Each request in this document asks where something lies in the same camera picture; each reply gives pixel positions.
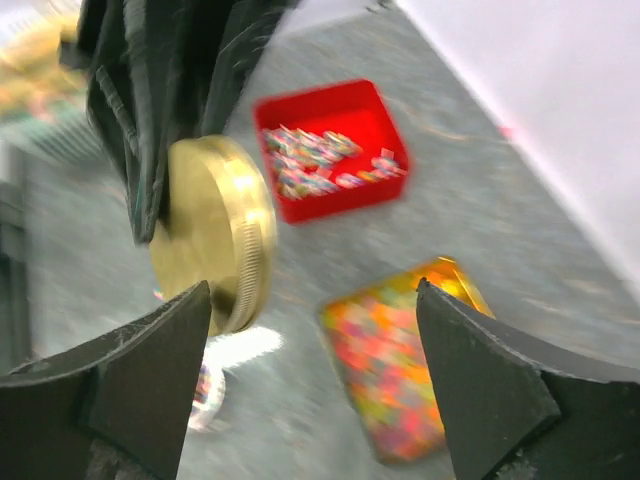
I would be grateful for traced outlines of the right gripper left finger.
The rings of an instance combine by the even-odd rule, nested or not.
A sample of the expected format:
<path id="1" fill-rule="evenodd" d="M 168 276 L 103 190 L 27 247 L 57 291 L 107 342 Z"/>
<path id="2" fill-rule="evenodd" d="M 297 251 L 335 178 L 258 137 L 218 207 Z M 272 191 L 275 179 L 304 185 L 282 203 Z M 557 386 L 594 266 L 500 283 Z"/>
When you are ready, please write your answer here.
<path id="1" fill-rule="evenodd" d="M 175 478 L 210 314 L 201 282 L 2 376 L 2 478 Z"/>

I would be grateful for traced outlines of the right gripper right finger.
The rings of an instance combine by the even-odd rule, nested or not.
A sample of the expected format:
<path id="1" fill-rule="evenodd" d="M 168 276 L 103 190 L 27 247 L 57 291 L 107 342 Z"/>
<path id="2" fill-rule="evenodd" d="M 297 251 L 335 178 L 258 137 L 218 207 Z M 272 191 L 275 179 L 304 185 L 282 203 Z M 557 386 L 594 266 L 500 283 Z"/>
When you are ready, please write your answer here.
<path id="1" fill-rule="evenodd" d="M 426 279 L 417 293 L 457 478 L 638 478 L 638 369 L 550 344 Z"/>

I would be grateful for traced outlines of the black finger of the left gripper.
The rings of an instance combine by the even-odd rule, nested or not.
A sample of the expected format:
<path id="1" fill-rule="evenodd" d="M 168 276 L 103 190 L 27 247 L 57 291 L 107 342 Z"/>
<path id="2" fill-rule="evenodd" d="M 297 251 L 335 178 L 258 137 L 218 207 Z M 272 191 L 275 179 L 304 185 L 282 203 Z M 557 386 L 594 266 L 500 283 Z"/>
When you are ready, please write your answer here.
<path id="1" fill-rule="evenodd" d="M 294 1 L 85 1 L 74 65 L 87 113 L 126 185 L 135 243 L 168 210 L 175 142 L 223 132 Z"/>

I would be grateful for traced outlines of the clear glass jar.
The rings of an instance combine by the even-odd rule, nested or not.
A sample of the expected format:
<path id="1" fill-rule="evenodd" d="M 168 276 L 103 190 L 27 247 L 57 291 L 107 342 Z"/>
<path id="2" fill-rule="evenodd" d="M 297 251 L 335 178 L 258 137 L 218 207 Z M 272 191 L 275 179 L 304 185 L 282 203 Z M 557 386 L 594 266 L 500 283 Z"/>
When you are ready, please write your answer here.
<path id="1" fill-rule="evenodd" d="M 191 430 L 206 430 L 219 412 L 226 393 L 224 372 L 218 366 L 203 362 L 192 402 L 188 427 Z"/>

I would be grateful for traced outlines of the round wooden jar lid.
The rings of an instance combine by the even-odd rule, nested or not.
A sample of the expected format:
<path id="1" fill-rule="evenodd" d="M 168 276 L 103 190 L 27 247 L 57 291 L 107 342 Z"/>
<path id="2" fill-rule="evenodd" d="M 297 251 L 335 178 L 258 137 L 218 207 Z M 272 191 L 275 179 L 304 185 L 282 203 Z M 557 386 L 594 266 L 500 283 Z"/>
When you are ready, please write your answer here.
<path id="1" fill-rule="evenodd" d="M 212 336 L 248 328 L 266 303 L 277 243 L 273 203 L 252 158 L 225 136 L 174 143 L 168 209 L 149 245 L 166 299 L 205 281 Z"/>

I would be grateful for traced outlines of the red candy tray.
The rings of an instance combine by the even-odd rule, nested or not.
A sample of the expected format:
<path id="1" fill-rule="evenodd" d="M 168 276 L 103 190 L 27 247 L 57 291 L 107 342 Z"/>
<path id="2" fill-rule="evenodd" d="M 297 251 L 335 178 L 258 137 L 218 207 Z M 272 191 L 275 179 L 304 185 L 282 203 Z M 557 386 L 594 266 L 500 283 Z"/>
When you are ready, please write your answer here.
<path id="1" fill-rule="evenodd" d="M 410 157 L 371 81 L 265 98 L 255 104 L 253 117 L 285 222 L 302 223 L 402 195 Z"/>

